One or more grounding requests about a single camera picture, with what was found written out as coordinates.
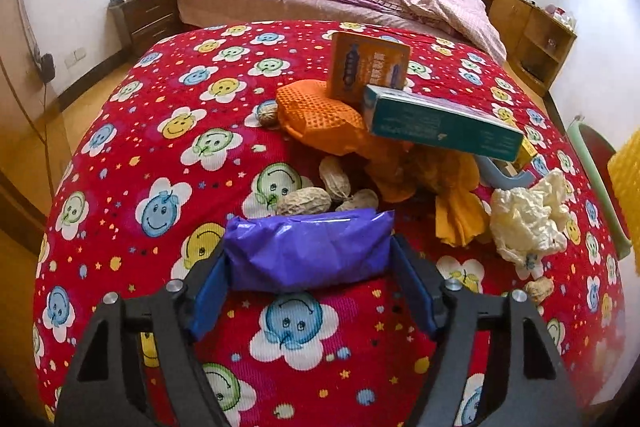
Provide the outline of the orange cardboard box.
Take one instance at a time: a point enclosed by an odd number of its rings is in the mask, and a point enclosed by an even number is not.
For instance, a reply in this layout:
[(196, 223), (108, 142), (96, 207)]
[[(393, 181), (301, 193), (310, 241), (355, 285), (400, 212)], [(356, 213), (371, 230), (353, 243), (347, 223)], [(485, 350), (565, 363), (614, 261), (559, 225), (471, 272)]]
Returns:
[(399, 41), (340, 30), (331, 38), (331, 65), (326, 91), (330, 98), (359, 104), (369, 84), (405, 88), (411, 48)]

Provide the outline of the purple plastic wrapper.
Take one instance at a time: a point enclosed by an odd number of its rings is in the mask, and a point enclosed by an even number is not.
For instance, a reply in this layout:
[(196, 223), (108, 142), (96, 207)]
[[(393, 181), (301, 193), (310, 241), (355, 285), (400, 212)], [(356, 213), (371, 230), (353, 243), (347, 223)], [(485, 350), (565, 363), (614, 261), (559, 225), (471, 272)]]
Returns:
[(393, 211), (232, 219), (224, 233), (237, 291), (292, 291), (357, 283), (390, 265)]

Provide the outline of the dark wooden nightstand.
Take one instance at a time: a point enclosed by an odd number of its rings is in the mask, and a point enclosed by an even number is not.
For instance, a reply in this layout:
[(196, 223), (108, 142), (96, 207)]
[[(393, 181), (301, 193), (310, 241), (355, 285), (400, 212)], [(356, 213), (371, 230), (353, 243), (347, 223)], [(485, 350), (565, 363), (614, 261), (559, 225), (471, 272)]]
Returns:
[(177, 0), (122, 0), (111, 2), (108, 12), (131, 56), (139, 57), (160, 40), (183, 32)]

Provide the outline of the white tissue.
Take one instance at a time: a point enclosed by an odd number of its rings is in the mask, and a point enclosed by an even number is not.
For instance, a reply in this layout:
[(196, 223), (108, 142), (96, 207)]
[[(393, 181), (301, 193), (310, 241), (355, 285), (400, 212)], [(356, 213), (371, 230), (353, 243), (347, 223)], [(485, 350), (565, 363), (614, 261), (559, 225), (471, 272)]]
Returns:
[(561, 169), (549, 171), (531, 187), (495, 188), (489, 203), (489, 228), (497, 253), (524, 269), (529, 262), (566, 251), (567, 199)]

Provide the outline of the long wooden cabinet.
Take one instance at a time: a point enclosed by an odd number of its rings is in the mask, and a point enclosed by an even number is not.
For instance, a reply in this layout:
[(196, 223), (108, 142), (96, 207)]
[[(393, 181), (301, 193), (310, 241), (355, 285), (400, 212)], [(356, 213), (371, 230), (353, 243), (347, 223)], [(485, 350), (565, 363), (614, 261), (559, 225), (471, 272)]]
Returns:
[(576, 35), (546, 10), (526, 0), (482, 0), (518, 77), (546, 95), (564, 65)]

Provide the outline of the peanut shell near edge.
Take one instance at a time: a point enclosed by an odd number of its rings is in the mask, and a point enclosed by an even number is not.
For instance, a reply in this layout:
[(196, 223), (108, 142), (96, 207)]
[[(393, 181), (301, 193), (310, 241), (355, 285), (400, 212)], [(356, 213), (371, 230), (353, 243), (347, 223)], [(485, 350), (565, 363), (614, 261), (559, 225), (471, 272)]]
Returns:
[(539, 277), (537, 280), (527, 282), (524, 291), (532, 303), (538, 306), (553, 294), (554, 283), (548, 277)]

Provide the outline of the peanut shell upright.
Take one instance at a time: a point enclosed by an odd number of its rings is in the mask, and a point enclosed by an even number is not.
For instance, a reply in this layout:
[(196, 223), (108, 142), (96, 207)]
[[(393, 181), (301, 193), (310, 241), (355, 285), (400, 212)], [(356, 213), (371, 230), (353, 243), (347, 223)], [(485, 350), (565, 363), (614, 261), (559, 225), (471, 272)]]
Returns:
[(319, 165), (319, 176), (326, 193), (335, 202), (345, 202), (349, 198), (352, 188), (347, 174), (336, 157), (326, 156), (322, 159)]

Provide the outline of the teal white cardboard box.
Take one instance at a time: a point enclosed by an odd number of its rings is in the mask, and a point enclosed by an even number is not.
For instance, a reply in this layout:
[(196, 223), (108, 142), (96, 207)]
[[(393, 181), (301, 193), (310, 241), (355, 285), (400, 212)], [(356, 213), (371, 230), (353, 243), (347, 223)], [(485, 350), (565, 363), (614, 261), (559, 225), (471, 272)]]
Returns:
[(524, 134), (495, 116), (443, 98), (378, 86), (363, 91), (362, 117), (381, 138), (512, 161)]

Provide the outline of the green red trash bin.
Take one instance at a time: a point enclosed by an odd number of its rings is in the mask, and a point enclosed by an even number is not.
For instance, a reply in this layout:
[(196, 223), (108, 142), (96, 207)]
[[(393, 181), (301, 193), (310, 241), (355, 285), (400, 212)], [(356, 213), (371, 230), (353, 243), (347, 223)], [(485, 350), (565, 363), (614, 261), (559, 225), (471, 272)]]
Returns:
[(585, 170), (592, 191), (600, 202), (617, 258), (622, 260), (631, 253), (632, 244), (622, 208), (615, 196), (608, 173), (608, 161), (614, 156), (616, 150), (602, 134), (580, 118), (570, 123), (566, 133)]

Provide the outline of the black wall plug adapter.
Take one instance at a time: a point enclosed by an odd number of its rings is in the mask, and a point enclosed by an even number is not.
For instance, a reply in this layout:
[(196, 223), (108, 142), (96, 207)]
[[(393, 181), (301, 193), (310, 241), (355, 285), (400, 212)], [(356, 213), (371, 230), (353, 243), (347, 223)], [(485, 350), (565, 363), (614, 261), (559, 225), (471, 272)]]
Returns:
[(44, 84), (51, 82), (55, 78), (55, 64), (51, 53), (46, 53), (40, 56), (39, 69), (40, 78)]

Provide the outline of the green striped wrapper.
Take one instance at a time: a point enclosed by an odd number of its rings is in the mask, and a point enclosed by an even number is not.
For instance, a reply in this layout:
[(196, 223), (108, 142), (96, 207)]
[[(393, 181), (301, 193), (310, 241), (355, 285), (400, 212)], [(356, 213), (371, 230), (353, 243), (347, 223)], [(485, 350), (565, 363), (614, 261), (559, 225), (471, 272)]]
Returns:
[(475, 155), (474, 159), (480, 177), (490, 187), (512, 190), (518, 187), (529, 188), (536, 182), (535, 176), (528, 170), (511, 174), (507, 173), (506, 169), (500, 168), (492, 158)]

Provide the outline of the peanut shell right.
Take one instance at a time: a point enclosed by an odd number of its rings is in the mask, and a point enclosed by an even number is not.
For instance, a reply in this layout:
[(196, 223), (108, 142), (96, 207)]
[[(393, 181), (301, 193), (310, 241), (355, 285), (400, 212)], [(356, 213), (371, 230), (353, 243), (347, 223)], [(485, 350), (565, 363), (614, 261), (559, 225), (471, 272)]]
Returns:
[(378, 195), (370, 188), (358, 191), (336, 207), (336, 211), (378, 208)]

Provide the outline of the walnut beside orange bag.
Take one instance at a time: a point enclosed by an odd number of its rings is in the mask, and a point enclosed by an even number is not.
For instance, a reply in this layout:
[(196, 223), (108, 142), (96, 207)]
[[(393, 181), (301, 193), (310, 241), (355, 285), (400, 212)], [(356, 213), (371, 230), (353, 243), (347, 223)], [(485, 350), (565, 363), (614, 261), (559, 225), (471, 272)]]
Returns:
[(258, 105), (256, 116), (262, 127), (274, 127), (279, 124), (278, 103), (274, 100), (268, 100)]

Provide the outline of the red smiley flower blanket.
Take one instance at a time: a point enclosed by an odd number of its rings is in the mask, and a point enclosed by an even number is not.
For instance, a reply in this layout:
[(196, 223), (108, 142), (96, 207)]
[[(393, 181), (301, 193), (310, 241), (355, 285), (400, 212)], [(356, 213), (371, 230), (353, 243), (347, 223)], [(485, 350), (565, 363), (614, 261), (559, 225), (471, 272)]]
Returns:
[[(396, 231), (445, 277), (499, 295), (552, 280), (540, 314), (580, 404), (620, 359), (622, 279), (611, 234), (574, 150), (495, 59), (445, 38), (381, 26), (347, 31), (405, 43), (408, 92), (513, 122), (536, 150), (536, 176), (564, 173), (570, 213), (562, 253), (518, 269), (489, 241), (462, 248), (435, 233), (433, 199), (387, 190)], [(114, 291), (155, 293), (207, 258), (233, 217), (271, 215), (279, 199), (321, 184), (322, 154), (257, 113), (295, 81), (322, 83), (335, 22), (215, 26), (160, 40), (128, 72), (81, 139), (56, 191), (35, 281), (37, 389), (49, 415), (94, 309)], [(314, 295), (329, 317), (302, 347), (254, 345), (268, 296), (234, 293), (195, 348), (235, 426), (401, 426), (435, 347), (391, 275)]]

